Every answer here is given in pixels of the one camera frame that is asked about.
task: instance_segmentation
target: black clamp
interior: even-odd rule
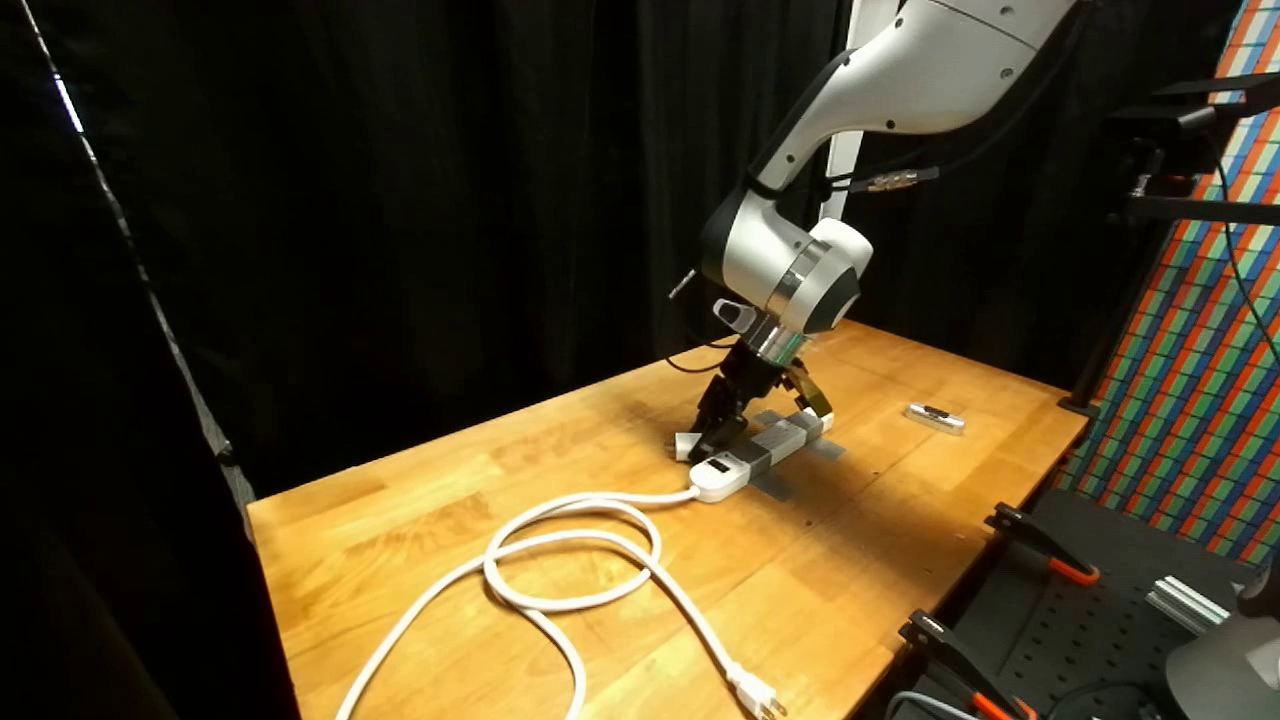
[[[1007,542],[1031,542],[1036,553],[1043,553],[1043,568],[1069,584],[1093,586],[1106,579],[1106,570],[1069,553],[1059,540],[1053,540],[1043,527],[1036,527],[1024,511],[998,504],[998,511],[987,517],[987,523],[998,527],[1000,540]]]
[[[957,635],[928,613],[911,613],[901,635],[974,692],[967,704],[982,720],[1036,720],[1036,707],[977,669]]]

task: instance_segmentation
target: power cord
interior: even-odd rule
[[[679,362],[675,356],[664,356],[664,362],[672,373],[683,373],[683,377],[704,377],[704,373],[718,373],[723,360],[718,360],[718,362]]]
[[[728,647],[719,643],[718,629],[704,618],[704,613],[693,604],[693,594],[675,584],[675,576],[659,564],[664,540],[658,531],[658,523],[645,517],[645,509],[675,509],[675,504],[693,504],[693,498],[719,498],[719,489],[700,489],[695,481],[683,492],[669,492],[669,494],[634,494],[634,492],[577,492],[577,494],[558,494],[548,504],[536,504],[530,511],[521,511],[516,521],[507,521],[487,546],[454,568],[447,576],[440,576],[434,586],[425,586],[407,613],[393,623],[393,631],[381,639],[381,647],[363,661],[363,669],[356,672],[335,720],[351,720],[359,695],[367,692],[372,677],[385,669],[385,661],[393,657],[393,647],[403,639],[403,631],[417,623],[417,617],[440,594],[447,590],[457,579],[479,570],[487,594],[495,594],[499,604],[516,607],[530,623],[536,623],[558,650],[566,657],[568,672],[574,672],[574,699],[568,699],[568,720],[577,720],[586,710],[590,699],[590,672],[586,672],[586,657],[577,650],[577,643],[562,631],[562,623],[554,623],[554,617],[568,617],[568,613],[590,613],[590,607],[603,607],[617,604],[623,594],[634,594],[638,586],[645,586],[648,579],[658,579],[675,607],[689,617],[689,623],[700,631],[710,657],[718,661],[723,684],[734,686],[735,704],[752,716],[752,720],[781,720],[784,704],[775,699],[775,692],[752,677],[745,662],[735,662],[728,657]],[[548,536],[525,536],[512,540],[544,521],[566,521],[566,517],[611,517],[620,523],[634,523],[648,546],[642,546],[630,536],[617,531],[599,531],[599,527],[568,527],[568,531],[548,531]],[[642,570],[630,576],[623,584],[611,584],[603,590],[590,590],[590,594],[568,594],[568,598],[548,598],[548,594],[534,594],[521,590],[505,579],[499,564],[516,559],[516,555],[536,555],[536,553],[562,553],[562,546],[599,546],[599,553],[617,553],[623,559],[634,559]]]
[[[1232,199],[1232,181],[1230,181],[1230,167],[1216,162],[1216,176],[1221,176],[1221,195]],[[1264,336],[1264,343],[1272,349],[1272,360],[1280,362],[1280,343],[1272,336],[1272,323],[1257,311],[1257,298],[1247,296],[1247,285],[1246,285],[1246,270],[1241,270],[1241,246],[1238,246],[1238,223],[1223,221],[1223,239],[1230,239],[1230,269],[1232,269],[1232,280],[1238,280],[1238,292],[1247,306],[1247,316],[1257,320],[1257,331]]]

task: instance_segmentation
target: plug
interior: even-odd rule
[[[788,704],[781,704],[775,692],[773,692],[761,677],[735,669],[735,672],[728,677],[728,684],[734,684],[734,695],[745,704],[745,710],[747,710],[752,720],[781,720],[781,716],[788,716]]]
[[[683,462],[704,431],[675,431],[672,455]]]

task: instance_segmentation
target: dark background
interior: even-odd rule
[[[261,492],[704,339],[664,292],[837,50],[842,0],[0,4],[13,716],[293,716],[136,263]],[[1090,0],[1000,138],[852,221],[859,320],[1074,382],[1141,244],[1107,109],[1210,74],[1210,0]],[[961,157],[974,137],[872,138]]]

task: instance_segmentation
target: black curtain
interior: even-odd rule
[[[944,176],[848,207],[876,239],[852,316],[1065,389],[1090,377],[1165,236],[1123,221],[1146,157],[1106,119],[1210,79],[1238,4],[1082,0],[1082,29],[977,129],[872,137],[870,162],[907,157]]]
[[[0,4],[0,716],[298,716],[235,498]]]
[[[263,489],[693,343],[664,292],[842,0],[34,0]]]

